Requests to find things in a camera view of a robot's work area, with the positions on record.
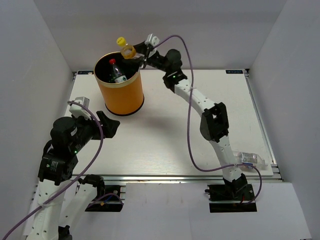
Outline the blue-label clear bottle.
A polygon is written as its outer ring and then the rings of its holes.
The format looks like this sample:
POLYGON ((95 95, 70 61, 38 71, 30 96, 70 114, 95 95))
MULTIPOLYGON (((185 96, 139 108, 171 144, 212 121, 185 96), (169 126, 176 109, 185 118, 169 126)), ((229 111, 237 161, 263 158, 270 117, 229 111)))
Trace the blue-label clear bottle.
POLYGON ((269 162, 264 160, 260 155, 256 153, 249 153, 243 151, 232 152, 238 164, 246 165, 247 168, 251 166, 256 167, 258 170, 264 170, 268 167, 269 162))

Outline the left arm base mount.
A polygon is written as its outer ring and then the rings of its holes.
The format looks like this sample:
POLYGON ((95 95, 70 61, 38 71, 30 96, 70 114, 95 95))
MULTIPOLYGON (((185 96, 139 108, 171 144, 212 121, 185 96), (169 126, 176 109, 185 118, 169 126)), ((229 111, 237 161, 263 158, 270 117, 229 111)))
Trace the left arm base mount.
POLYGON ((123 209, 120 185, 106 185, 104 178, 90 174, 78 179, 79 186, 89 184, 97 190, 96 197, 91 201, 86 212, 119 213, 123 209))

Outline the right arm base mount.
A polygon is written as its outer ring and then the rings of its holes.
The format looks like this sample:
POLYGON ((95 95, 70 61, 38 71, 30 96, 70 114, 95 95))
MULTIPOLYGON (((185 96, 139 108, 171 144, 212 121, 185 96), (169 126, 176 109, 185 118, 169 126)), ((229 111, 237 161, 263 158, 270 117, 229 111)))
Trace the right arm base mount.
POLYGON ((248 184, 236 196, 227 192, 225 185, 211 184, 204 192, 209 198, 210 213, 253 213, 257 212, 253 186, 248 184))

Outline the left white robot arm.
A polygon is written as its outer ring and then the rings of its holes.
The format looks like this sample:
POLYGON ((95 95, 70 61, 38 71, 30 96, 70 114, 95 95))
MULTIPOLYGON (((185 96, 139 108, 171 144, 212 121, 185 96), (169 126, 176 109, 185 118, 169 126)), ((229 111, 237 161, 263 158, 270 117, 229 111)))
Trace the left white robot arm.
POLYGON ((104 180, 90 174, 71 180, 77 154, 90 140, 111 139, 120 122, 103 111, 86 111, 54 121, 51 140, 43 151, 38 171, 38 199, 29 240, 70 240, 71 230, 94 200, 106 195, 104 180))

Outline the large red-label clear bottle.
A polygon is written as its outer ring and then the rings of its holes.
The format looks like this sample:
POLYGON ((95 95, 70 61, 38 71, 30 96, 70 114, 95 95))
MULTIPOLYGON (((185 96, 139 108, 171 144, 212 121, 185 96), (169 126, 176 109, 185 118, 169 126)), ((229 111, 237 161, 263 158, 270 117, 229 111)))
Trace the large red-label clear bottle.
POLYGON ((123 71, 120 69, 120 67, 117 65, 116 60, 114 58, 109 60, 109 64, 112 67, 111 71, 111 80, 110 82, 113 84, 119 84, 127 81, 126 75, 123 73, 123 71))

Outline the yellow-cap orange-label bottle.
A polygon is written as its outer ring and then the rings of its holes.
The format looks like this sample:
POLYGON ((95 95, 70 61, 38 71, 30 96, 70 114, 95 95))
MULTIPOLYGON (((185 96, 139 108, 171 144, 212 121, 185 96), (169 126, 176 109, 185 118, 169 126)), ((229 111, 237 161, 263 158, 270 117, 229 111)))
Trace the yellow-cap orange-label bottle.
POLYGON ((120 53, 125 60, 138 59, 141 57, 141 55, 137 53, 135 47, 131 44, 128 44, 124 37, 119 37, 116 40, 116 43, 120 47, 120 53))

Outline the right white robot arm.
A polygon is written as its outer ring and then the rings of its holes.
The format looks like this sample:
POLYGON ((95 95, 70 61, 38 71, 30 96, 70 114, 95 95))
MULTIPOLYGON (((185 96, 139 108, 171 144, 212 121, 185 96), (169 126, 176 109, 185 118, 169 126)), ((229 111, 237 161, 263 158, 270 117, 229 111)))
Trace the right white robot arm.
POLYGON ((244 193, 247 179, 238 167, 229 141, 229 120, 226 105, 216 103, 193 87, 193 81, 183 73, 181 54, 176 49, 170 49, 165 56, 156 50, 156 44, 147 41, 133 46, 137 59, 127 59, 125 62, 132 67, 151 66, 165 73, 163 82, 174 94, 189 104, 200 116, 199 130, 202 137, 213 147, 222 170, 226 195, 236 200, 244 193))

